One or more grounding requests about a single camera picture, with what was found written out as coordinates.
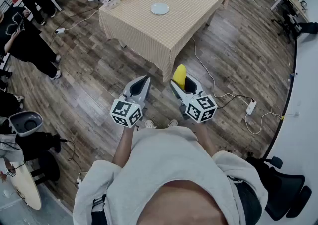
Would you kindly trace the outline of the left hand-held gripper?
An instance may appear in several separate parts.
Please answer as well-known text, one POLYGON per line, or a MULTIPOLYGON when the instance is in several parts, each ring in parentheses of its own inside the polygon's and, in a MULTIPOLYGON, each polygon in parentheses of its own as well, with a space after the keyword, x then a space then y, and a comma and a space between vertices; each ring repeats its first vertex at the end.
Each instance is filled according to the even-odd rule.
POLYGON ((151 78, 141 76, 130 81, 124 88, 123 94, 115 99, 110 115, 116 124, 133 127, 142 119, 142 109, 151 87, 151 78))

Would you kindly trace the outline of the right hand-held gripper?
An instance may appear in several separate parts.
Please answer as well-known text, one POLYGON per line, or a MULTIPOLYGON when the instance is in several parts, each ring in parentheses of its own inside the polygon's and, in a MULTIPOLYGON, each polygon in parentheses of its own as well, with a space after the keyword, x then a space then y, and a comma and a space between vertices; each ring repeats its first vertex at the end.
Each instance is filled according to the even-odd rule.
POLYGON ((181 101, 180 111, 185 120, 193 119, 196 123, 203 123, 213 118, 218 106, 211 95, 203 92, 197 79, 187 74, 185 90, 172 79, 170 87, 176 98, 181 101))

